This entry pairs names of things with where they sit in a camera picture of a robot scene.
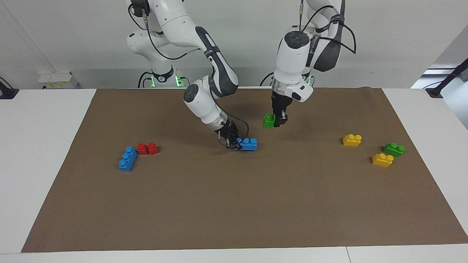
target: green block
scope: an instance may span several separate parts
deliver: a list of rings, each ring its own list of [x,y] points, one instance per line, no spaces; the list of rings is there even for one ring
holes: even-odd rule
[[[387,144],[383,148],[384,153],[392,155],[393,157],[400,157],[400,155],[402,155],[404,151],[405,151],[404,146],[402,145],[397,146],[397,144],[394,142]]]
[[[263,127],[267,129],[274,128],[275,119],[276,117],[273,114],[268,113],[267,115],[263,117]]]

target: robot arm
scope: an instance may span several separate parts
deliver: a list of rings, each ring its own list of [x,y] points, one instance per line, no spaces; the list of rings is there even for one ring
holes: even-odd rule
[[[190,85],[184,92],[183,100],[204,124],[226,139],[226,148],[240,148],[235,123],[229,120],[227,114],[215,102],[215,99],[234,94],[239,86],[239,80],[211,36],[204,28],[195,25],[181,0],[131,0],[131,2],[134,7],[140,7],[141,14],[135,13],[135,15],[144,17],[148,31],[153,24],[157,34],[152,38],[157,40],[156,49],[165,45],[164,39],[166,39],[167,43],[180,47],[195,47],[204,52],[213,67],[213,72]],[[157,57],[153,47],[148,52],[151,53],[145,55],[148,60]]]
[[[314,89],[304,80],[312,68],[325,72],[339,59],[345,0],[307,0],[307,4],[313,26],[287,33],[278,49],[271,96],[275,127],[287,122],[286,108],[293,100],[305,102],[312,95]]]
[[[164,36],[151,32],[151,38],[157,48],[161,48],[169,41]],[[174,68],[170,61],[159,53],[154,51],[151,42],[148,41],[148,33],[146,30],[137,30],[127,37],[127,44],[131,51],[148,59],[151,65],[153,80],[158,83],[158,86],[173,85],[170,78],[174,75]]]

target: blue 3-stud block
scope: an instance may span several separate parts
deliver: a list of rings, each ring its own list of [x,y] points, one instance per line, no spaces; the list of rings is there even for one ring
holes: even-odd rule
[[[124,155],[122,156],[122,160],[118,163],[118,167],[124,172],[130,172],[132,169],[133,163],[137,158],[137,150],[132,147],[127,147],[125,150]]]
[[[243,141],[241,138],[237,138],[237,142],[239,142],[242,146],[242,149],[239,151],[256,151],[257,150],[257,139],[255,138],[252,138],[252,139],[245,138]]]

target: robot elbow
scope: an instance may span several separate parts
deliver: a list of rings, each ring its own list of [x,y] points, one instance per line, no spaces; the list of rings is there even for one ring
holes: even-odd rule
[[[228,80],[221,84],[221,93],[224,96],[233,95],[237,91],[238,87],[239,87],[238,84],[234,84],[231,82],[231,80]]]
[[[314,69],[320,72],[326,72],[334,68],[340,58],[340,48],[340,44],[330,42],[317,59]]]

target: black strap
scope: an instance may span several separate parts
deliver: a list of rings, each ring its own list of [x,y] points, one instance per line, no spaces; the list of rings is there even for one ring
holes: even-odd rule
[[[307,58],[306,67],[310,67],[310,63],[312,63],[312,58],[314,57],[315,51],[317,50],[319,40],[320,35],[314,35],[310,41],[309,56]]]
[[[319,28],[319,29],[315,29],[315,31],[317,33],[322,33],[324,31],[327,31],[328,28],[330,28],[330,25],[335,23],[335,22],[344,23],[344,16],[340,15],[340,14],[332,16],[331,19],[330,19],[330,22],[328,23],[328,25],[326,25],[326,26],[324,26],[322,28]]]
[[[218,47],[218,46],[210,47],[209,49],[207,49],[207,50],[205,51],[205,56],[206,56],[206,58],[209,58],[209,57],[211,57],[214,53],[217,53],[217,52],[221,52],[221,50],[219,50],[219,47]]]
[[[168,81],[168,79],[174,74],[174,67],[171,67],[171,70],[167,73],[164,73],[162,75],[159,75],[157,73],[153,72],[153,76],[160,82],[160,83],[165,83]]]

